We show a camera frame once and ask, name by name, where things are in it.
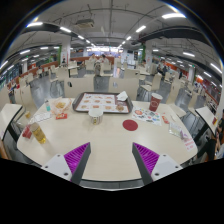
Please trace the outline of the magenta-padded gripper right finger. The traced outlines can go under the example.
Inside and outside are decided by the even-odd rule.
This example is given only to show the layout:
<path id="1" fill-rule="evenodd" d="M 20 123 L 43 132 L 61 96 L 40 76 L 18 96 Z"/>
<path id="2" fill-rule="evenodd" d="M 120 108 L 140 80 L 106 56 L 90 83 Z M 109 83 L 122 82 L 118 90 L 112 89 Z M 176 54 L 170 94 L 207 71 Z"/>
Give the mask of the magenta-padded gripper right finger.
<path id="1" fill-rule="evenodd" d="M 132 153 L 145 185 L 182 169 L 169 155 L 159 155 L 138 143 L 133 144 Z"/>

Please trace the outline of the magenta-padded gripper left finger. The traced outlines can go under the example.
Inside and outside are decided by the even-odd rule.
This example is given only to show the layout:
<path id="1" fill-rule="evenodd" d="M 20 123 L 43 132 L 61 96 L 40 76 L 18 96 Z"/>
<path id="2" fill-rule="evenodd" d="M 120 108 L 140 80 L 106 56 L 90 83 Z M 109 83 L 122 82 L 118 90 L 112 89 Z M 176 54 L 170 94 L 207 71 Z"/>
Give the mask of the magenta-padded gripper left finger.
<path id="1" fill-rule="evenodd" d="M 66 154 L 56 154 L 42 169 L 79 185 L 90 153 L 91 146 L 87 142 Z"/>

